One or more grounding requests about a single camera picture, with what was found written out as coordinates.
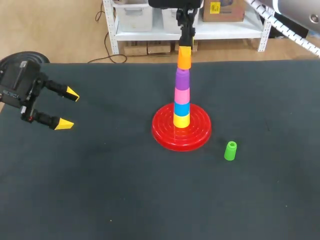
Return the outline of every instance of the dark gray mat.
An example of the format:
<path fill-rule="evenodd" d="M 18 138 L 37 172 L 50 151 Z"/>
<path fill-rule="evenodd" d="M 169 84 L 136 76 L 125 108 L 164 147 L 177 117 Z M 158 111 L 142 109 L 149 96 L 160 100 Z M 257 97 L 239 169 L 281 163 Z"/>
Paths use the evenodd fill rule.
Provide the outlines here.
<path fill-rule="evenodd" d="M 1 240 L 320 239 L 320 61 L 194 64 L 191 101 L 214 133 L 187 153 L 151 135 L 175 64 L 43 70 L 80 100 L 43 91 L 37 108 L 75 126 L 53 131 L 4 108 Z"/>

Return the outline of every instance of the cardboard box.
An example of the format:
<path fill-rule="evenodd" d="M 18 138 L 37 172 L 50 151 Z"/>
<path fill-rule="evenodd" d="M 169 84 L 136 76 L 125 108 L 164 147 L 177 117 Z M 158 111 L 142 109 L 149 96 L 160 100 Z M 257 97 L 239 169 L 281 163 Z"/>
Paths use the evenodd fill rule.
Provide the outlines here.
<path fill-rule="evenodd" d="M 4 108 L 5 104 L 3 102 L 0 102 L 0 113 L 2 111 L 2 109 Z"/>
<path fill-rule="evenodd" d="M 170 52 L 170 41 L 148 41 L 148 54 L 162 54 Z"/>
<path fill-rule="evenodd" d="M 174 50 L 175 50 L 176 52 L 179 51 L 179 42 L 178 42 L 178 41 L 175 42 Z M 197 51 L 198 51 L 198 41 L 194 41 L 194 42 L 193 42 L 192 52 L 195 53 L 195 52 L 197 52 Z"/>
<path fill-rule="evenodd" d="M 127 41 L 123 49 L 126 56 L 145 56 L 147 55 L 147 42 Z"/>
<path fill-rule="evenodd" d="M 245 18 L 244 0 L 204 0 L 204 22 L 242 22 Z"/>

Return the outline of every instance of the white shelf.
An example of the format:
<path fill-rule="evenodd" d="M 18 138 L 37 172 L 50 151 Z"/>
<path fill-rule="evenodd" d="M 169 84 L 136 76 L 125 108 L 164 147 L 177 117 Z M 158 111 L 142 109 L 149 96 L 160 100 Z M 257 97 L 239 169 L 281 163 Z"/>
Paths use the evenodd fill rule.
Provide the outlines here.
<path fill-rule="evenodd" d="M 260 18 L 249 7 L 243 22 L 203 22 L 200 16 L 194 39 L 259 39 L 262 37 L 263 28 Z M 124 32 L 119 24 L 115 39 L 117 41 L 166 41 L 179 40 L 180 36 L 181 34 L 165 32 L 161 10 L 154 9 L 153 27 L 150 32 Z"/>

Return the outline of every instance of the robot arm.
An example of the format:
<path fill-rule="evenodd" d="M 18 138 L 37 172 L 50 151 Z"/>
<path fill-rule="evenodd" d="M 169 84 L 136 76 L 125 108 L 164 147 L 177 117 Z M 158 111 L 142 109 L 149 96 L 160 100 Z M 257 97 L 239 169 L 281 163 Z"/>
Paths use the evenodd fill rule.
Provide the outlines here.
<path fill-rule="evenodd" d="M 36 121 L 53 130 L 72 128 L 73 122 L 34 109 L 43 88 L 71 101 L 79 99 L 70 87 L 49 80 L 40 70 L 41 66 L 32 60 L 17 61 L 4 68 L 0 66 L 0 102 L 20 109 L 21 119 L 28 123 Z"/>

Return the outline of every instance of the black cable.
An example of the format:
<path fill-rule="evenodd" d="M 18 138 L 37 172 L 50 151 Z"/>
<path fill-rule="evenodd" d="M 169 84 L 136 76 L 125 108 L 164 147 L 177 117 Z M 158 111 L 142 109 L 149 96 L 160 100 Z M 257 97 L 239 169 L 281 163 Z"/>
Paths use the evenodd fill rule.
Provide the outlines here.
<path fill-rule="evenodd" d="M 8 64 L 23 62 L 23 61 L 33 61 L 37 64 L 47 64 L 50 63 L 49 59 L 40 52 L 36 51 L 22 51 L 11 54 L 4 59 L 0 60 L 0 69 L 6 69 Z"/>
<path fill-rule="evenodd" d="M 100 11 L 98 11 L 97 14 L 95 15 L 95 21 L 96 21 L 96 22 L 99 22 L 102 13 L 105 14 L 105 12 L 102 10 L 102 6 L 103 6 L 103 5 L 104 5 L 104 2 L 101 3 Z"/>
<path fill-rule="evenodd" d="M 104 3 L 102 2 L 102 3 L 101 3 L 101 6 L 100 6 L 100 11 L 98 11 L 97 14 L 95 15 L 95 21 L 96 21 L 96 22 L 99 22 L 99 20 L 100 20 L 100 18 L 101 18 L 101 16 L 102 16 L 102 13 L 105 13 L 105 12 L 103 11 L 103 9 L 102 9 L 103 4 L 104 4 Z M 108 35 L 109 35 L 109 32 L 107 32 L 106 35 L 105 35 L 105 37 L 104 37 L 104 47 L 105 47 L 107 56 L 106 56 L 106 57 L 101 57 L 101 58 L 96 58 L 96 59 L 90 60 L 90 61 L 87 62 L 88 64 L 89 64 L 89 63 L 93 63 L 93 62 L 98 61 L 98 60 L 103 60 L 103 59 L 110 59 L 110 61 L 111 61 L 112 63 L 114 63 L 114 64 L 124 64 L 124 63 L 128 60 L 128 57 L 127 57 L 126 55 L 124 55 L 124 54 L 114 54 L 114 55 L 110 55 L 109 50 L 108 50 L 108 48 L 107 48 L 107 43 L 106 43 Z M 121 61 L 121 62 L 113 61 L 112 58 L 113 58 L 113 57 L 116 57 L 116 56 L 122 56 L 122 57 L 124 57 L 125 59 L 124 59 L 123 61 Z"/>

